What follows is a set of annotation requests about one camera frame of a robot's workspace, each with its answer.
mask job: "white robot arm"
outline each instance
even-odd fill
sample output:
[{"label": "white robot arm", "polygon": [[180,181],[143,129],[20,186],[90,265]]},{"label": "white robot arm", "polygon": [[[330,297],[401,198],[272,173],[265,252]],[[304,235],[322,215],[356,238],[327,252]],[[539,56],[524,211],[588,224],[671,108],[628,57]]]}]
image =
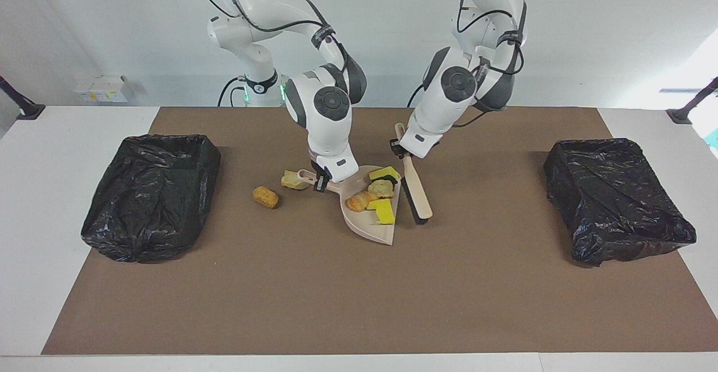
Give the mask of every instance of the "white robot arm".
[{"label": "white robot arm", "polygon": [[417,91],[420,102],[399,142],[421,159],[470,105],[483,113],[502,111],[514,76],[523,68],[525,2],[472,1],[476,7],[464,8],[461,0],[453,30],[460,48],[446,47],[434,56]]},{"label": "white robot arm", "polygon": [[213,0],[226,17],[215,17],[210,37],[240,58],[246,70],[251,99],[280,101],[279,73],[271,54],[260,40],[284,30],[307,35],[326,60],[315,70],[287,81],[287,109],[292,119],[308,131],[312,165],[324,191],[330,180],[341,182],[358,171],[349,147],[352,104],[366,91],[366,76],[338,41],[320,11],[307,0]]}]

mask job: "brown table surface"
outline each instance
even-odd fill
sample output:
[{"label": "brown table surface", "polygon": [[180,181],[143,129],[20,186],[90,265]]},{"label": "brown table surface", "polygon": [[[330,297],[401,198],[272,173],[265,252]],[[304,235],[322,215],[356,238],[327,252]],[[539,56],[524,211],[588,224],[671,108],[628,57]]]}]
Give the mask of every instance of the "brown table surface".
[{"label": "brown table surface", "polygon": [[[356,109],[358,162],[401,171],[388,140],[409,114]],[[557,140],[610,137],[595,109],[509,108],[449,132],[416,160],[434,218],[415,226],[402,197],[393,247],[352,234],[337,196],[280,188],[285,168],[310,165],[284,109],[163,108],[151,133],[220,146],[207,226],[164,264],[93,250],[43,354],[718,351],[677,252],[571,261],[541,167]],[[282,206],[253,203],[258,185]]]}]

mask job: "food piece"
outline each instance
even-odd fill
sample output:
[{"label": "food piece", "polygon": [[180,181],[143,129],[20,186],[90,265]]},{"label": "food piece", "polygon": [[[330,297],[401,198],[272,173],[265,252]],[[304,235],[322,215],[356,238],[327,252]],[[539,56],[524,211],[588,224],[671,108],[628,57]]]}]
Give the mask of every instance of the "food piece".
[{"label": "food piece", "polygon": [[372,201],[377,201],[378,199],[378,196],[372,194],[369,191],[361,191],[359,194],[349,198],[349,200],[346,201],[346,204],[347,208],[351,209],[356,213],[360,213],[366,211],[366,208],[367,206],[369,206],[369,203],[371,203]]},{"label": "food piece", "polygon": [[257,187],[252,194],[254,200],[265,208],[275,209],[279,204],[279,195],[266,186]]},{"label": "food piece", "polygon": [[369,203],[369,206],[367,206],[367,209],[376,211],[376,215],[379,216],[380,224],[395,223],[394,211],[392,209],[391,200],[372,201],[371,203]]},{"label": "food piece", "polygon": [[369,180],[373,182],[376,180],[388,180],[392,182],[393,185],[397,185],[401,179],[402,176],[391,166],[369,173]]},{"label": "food piece", "polygon": [[388,180],[376,180],[369,186],[369,192],[379,198],[394,198],[394,184]]},{"label": "food piece", "polygon": [[282,186],[290,188],[292,190],[303,191],[310,187],[308,183],[302,182],[296,172],[290,172],[289,170],[284,171],[284,177],[282,177]]}]

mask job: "beige dustpan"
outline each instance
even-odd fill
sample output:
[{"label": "beige dustpan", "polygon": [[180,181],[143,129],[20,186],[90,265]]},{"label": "beige dustpan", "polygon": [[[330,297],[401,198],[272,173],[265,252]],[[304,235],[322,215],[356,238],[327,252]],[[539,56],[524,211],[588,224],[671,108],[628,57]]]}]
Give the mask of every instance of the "beige dustpan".
[{"label": "beige dustpan", "polygon": [[[370,241],[380,242],[381,244],[387,244],[391,246],[394,241],[394,225],[393,224],[379,224],[379,219],[374,211],[364,211],[362,213],[356,213],[347,208],[344,203],[346,200],[356,195],[361,191],[366,191],[369,188],[369,173],[374,170],[379,170],[381,167],[377,166],[362,166],[359,168],[359,172],[354,174],[352,177],[347,178],[344,182],[334,183],[330,182],[326,189],[335,192],[339,195],[339,206],[342,207],[342,214],[344,215],[344,221],[349,226],[352,232],[358,234],[365,239]],[[305,183],[314,185],[316,183],[316,175],[308,170],[300,170],[298,177]],[[402,192],[402,183],[397,183],[394,186],[394,198],[392,198],[392,209],[394,211],[394,217],[397,217],[397,205],[399,202],[399,194]]]}]

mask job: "black plastic bag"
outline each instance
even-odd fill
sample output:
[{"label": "black plastic bag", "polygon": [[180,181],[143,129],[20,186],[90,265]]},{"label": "black plastic bag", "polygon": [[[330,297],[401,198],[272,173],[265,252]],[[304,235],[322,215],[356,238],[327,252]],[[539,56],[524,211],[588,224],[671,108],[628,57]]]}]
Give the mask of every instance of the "black plastic bag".
[{"label": "black plastic bag", "polygon": [[597,267],[696,242],[695,229],[631,140],[558,142],[544,170],[549,199],[572,234],[574,260]]},{"label": "black plastic bag", "polygon": [[189,250],[210,213],[220,160],[206,136],[128,137],[97,187],[83,241],[121,262]]}]

